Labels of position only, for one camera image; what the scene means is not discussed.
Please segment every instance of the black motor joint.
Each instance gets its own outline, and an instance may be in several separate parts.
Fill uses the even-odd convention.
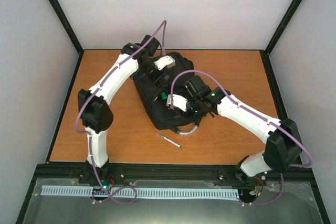
[[[187,103],[187,111],[197,113],[198,111],[208,112],[212,117],[213,113],[218,114],[217,105],[225,97],[221,88],[212,90],[200,76],[194,76],[185,84],[192,99]]]

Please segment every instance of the wooden tabletop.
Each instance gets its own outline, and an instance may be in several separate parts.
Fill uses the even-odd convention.
[[[264,114],[277,116],[259,51],[176,51],[193,61],[195,69],[214,76],[244,103]],[[99,81],[119,53],[119,50],[85,50],[51,161],[86,160],[87,138],[74,131],[78,114],[77,93]],[[208,77],[201,77],[211,88],[216,87]],[[230,119],[210,115],[202,119],[199,129],[190,136],[178,136],[170,130],[160,131],[181,144],[182,147],[177,148],[156,135],[159,130],[148,118],[131,79],[116,93],[110,108],[114,121],[108,130],[107,152],[112,163],[237,164],[243,157],[265,148],[257,137]]]

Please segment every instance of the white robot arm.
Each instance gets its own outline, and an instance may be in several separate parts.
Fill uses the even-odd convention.
[[[229,91],[228,97],[220,88],[211,90],[199,76],[191,78],[185,86],[192,99],[187,101],[184,97],[174,94],[174,107],[187,113],[206,111],[212,116],[212,113],[215,113],[229,118],[251,131],[266,145],[264,151],[245,157],[237,165],[236,177],[242,184],[248,177],[270,170],[283,173],[300,155],[301,148],[276,127],[285,129],[301,141],[297,126],[291,119],[280,121],[244,104]],[[167,106],[170,105],[171,97],[168,95]]]
[[[81,104],[83,104],[83,101],[88,97],[88,95],[92,94],[95,90],[98,90],[95,97],[100,99],[100,106],[97,106],[95,110],[95,102],[93,102],[91,108],[88,107],[85,111],[85,114],[81,117],[83,119],[84,126],[86,126],[85,130],[90,133],[88,134],[88,139],[91,138],[92,155],[94,163],[98,168],[102,167],[108,160],[106,151],[106,137],[109,127],[109,125],[101,126],[99,124],[103,124],[104,121],[111,121],[111,123],[113,121],[113,114],[111,111],[103,112],[99,109],[104,108],[105,111],[109,110],[108,106],[110,105],[114,95],[124,84],[127,78],[138,71],[139,65],[140,67],[145,66],[146,71],[148,72],[160,71],[165,67],[170,68],[175,65],[175,60],[170,56],[164,56],[156,61],[152,61],[145,50],[144,54],[139,54],[125,61],[127,57],[130,56],[130,53],[138,48],[138,45],[127,44],[126,48],[122,50],[122,54],[119,55],[117,61],[103,76],[103,78],[93,85],[89,91],[81,90],[78,94],[79,107],[81,107]],[[102,115],[97,116],[97,114],[104,113],[108,114],[107,118],[106,116],[102,117]],[[92,164],[90,156],[88,156],[87,161]]]

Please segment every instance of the metal table surface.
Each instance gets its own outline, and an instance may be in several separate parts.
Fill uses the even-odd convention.
[[[52,185],[69,185],[64,181],[71,179],[54,179]],[[322,223],[310,186],[300,183],[285,183],[283,195],[262,207],[218,199],[138,199],[131,205],[110,200],[93,205],[89,197],[41,196],[43,184],[51,183],[37,183],[24,223]],[[256,202],[274,198],[279,188],[264,189]]]

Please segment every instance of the purple cable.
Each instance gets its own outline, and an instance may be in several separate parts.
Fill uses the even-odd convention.
[[[155,35],[159,32],[159,30],[161,29],[161,27],[163,26],[163,34],[162,34],[162,51],[163,54],[165,55],[165,51],[164,51],[164,34],[165,34],[165,29],[166,29],[166,25],[167,25],[167,20],[164,20],[161,25],[157,28],[157,30],[153,33],[153,35],[134,53],[132,53],[131,55],[129,55],[126,59],[124,59],[123,61],[121,61],[119,63],[119,66],[123,65],[126,61],[128,61],[129,59],[131,59],[134,55],[136,55],[138,52],[140,52],[145,46],[148,45],[148,43],[155,37]],[[108,80],[108,78],[113,74],[113,72],[115,70],[118,69],[118,66],[114,67],[113,69],[111,69],[111,71],[105,76],[105,78],[100,82],[99,86],[102,87],[104,85],[104,83]],[[79,110],[79,113],[76,117],[76,121],[75,121],[75,131],[79,134],[88,134],[89,135],[89,156],[91,157],[91,163],[92,163],[92,167],[93,167],[93,171],[95,173],[96,179],[99,183],[99,185],[101,186],[102,191],[104,191],[104,193],[108,196],[107,199],[112,199],[113,201],[120,203],[120,204],[130,204],[135,202],[135,200],[137,199],[137,191],[133,188],[133,187],[129,187],[129,186],[124,186],[119,188],[118,190],[116,190],[113,194],[109,194],[109,192],[104,188],[103,184],[100,181],[97,169],[96,169],[96,163],[95,163],[95,159],[93,157],[93,153],[92,153],[92,136],[91,133],[88,131],[80,131],[78,129],[78,124],[79,124],[79,120],[83,114],[83,111],[85,110],[85,108],[87,107],[87,105],[90,103],[90,101],[93,99],[93,97],[98,93],[99,88],[97,88],[92,94],[91,96],[85,101],[85,103],[83,104],[83,106],[81,107],[81,109]],[[130,202],[120,202],[116,199],[113,198],[113,195],[115,195],[118,191],[124,189],[124,188],[132,188],[132,190],[135,191],[135,197],[130,201]]]
[[[174,85],[177,81],[177,79],[186,74],[186,73],[192,73],[192,72],[196,72],[196,73],[202,73],[208,77],[210,77],[219,87],[220,89],[224,92],[224,94],[226,95],[226,97],[234,104],[234,105],[238,105],[238,102],[235,101],[232,97],[229,96],[229,94],[226,92],[226,90],[222,87],[222,85],[213,77],[211,76],[210,74],[206,73],[206,72],[203,72],[203,71],[200,71],[200,70],[186,70],[186,71],[183,71],[181,73],[179,73],[173,80],[173,83],[172,83],[172,86],[170,88],[170,97],[171,97],[171,100],[172,100],[172,103],[171,103],[171,109],[174,108],[174,105],[173,105],[173,90],[174,90]],[[254,111],[250,110],[249,108],[241,105],[240,108],[244,109],[245,111],[251,113],[252,115],[255,115],[256,117],[262,119],[263,121],[267,122],[267,118],[264,118],[263,116],[261,115],[258,115],[257,113],[255,113]],[[287,131],[285,131],[283,128],[281,128],[280,126],[276,125],[275,123],[273,122],[269,122],[270,125],[274,126],[275,128],[277,128],[278,130],[280,130],[281,132],[283,132],[285,135],[287,135],[292,141],[294,141],[294,143],[296,143],[302,150],[303,152],[307,155],[308,159],[309,159],[309,162],[307,164],[304,164],[304,165],[300,165],[300,164],[292,164],[291,166],[293,167],[300,167],[300,168],[309,168],[312,166],[312,156],[310,155],[310,153],[308,152],[308,150],[295,138],[293,137],[291,134],[289,134]]]
[[[283,175],[282,173],[280,173],[280,177],[281,177],[281,189],[280,189],[280,192],[278,193],[278,195],[274,198],[274,199],[271,199],[267,202],[264,202],[264,203],[258,203],[258,204],[252,204],[251,206],[256,206],[256,207],[260,207],[260,206],[264,206],[264,205],[267,205],[267,204],[270,204],[270,203],[273,203],[274,201],[276,201],[278,198],[280,198],[280,196],[282,195],[282,193],[284,192],[283,188],[284,188],[284,185],[285,185],[285,182],[283,180]]]

